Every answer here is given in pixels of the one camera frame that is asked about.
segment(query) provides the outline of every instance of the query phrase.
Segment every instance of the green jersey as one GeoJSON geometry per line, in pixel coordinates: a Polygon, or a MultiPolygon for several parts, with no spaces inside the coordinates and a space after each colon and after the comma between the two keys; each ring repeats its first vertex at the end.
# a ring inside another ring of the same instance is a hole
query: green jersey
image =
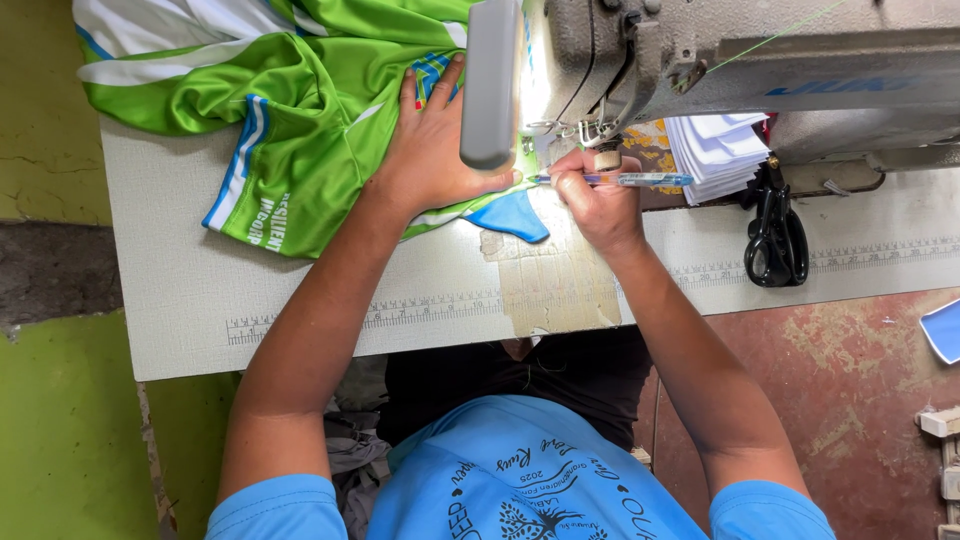
{"type": "MultiPolygon", "coordinates": [[[[97,110],[138,129],[191,135],[243,122],[203,224],[315,258],[386,153],[403,73],[418,104],[466,47],[468,0],[76,0],[97,110]]],[[[520,160],[524,174],[536,160],[520,160]]],[[[455,217],[547,236],[521,183],[418,216],[404,238],[455,217]],[[497,205],[516,211],[492,211],[497,205]]]]}

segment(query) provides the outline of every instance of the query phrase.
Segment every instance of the red floor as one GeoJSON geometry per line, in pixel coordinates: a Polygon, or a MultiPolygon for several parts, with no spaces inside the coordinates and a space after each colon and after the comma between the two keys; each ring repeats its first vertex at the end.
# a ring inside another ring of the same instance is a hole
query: red floor
{"type": "MultiPolygon", "coordinates": [[[[780,414],[807,486],[845,540],[927,540],[946,522],[940,443],[914,414],[960,405],[960,366],[930,350],[917,321],[960,288],[709,317],[780,414]]],[[[653,450],[657,377],[640,398],[636,442],[653,450]]],[[[707,485],[665,390],[656,468],[708,529],[707,485]]]]}

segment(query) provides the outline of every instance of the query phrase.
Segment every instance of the white fabric stack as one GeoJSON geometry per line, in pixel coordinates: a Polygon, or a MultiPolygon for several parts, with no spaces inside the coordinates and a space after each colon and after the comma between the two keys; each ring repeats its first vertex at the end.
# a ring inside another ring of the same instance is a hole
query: white fabric stack
{"type": "Polygon", "coordinates": [[[770,155],[752,128],[766,117],[761,112],[664,119],[677,171],[693,176],[694,183],[684,187],[688,204],[746,188],[770,155]]]}

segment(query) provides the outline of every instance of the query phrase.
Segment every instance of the blue t-shirt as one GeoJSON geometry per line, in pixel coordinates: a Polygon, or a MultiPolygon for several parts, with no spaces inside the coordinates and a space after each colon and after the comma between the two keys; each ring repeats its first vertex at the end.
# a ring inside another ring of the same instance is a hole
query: blue t-shirt
{"type": "MultiPolygon", "coordinates": [[[[390,453],[367,540],[639,540],[706,536],[653,475],[553,402],[487,396],[450,411],[390,453]]],[[[823,512],[763,480],[720,491],[714,540],[835,540],[823,512]]],[[[346,539],[333,486],[264,480],[213,511],[207,540],[346,539]]]]}

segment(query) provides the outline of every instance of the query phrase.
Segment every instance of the black shorts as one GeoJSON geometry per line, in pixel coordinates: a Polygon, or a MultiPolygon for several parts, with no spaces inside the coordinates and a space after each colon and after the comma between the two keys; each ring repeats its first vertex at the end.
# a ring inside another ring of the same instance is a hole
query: black shorts
{"type": "Polygon", "coordinates": [[[636,326],[545,336],[522,360],[499,342],[390,355],[377,435],[396,446],[472,399],[493,394],[543,398],[584,417],[629,451],[650,353],[636,326]]]}

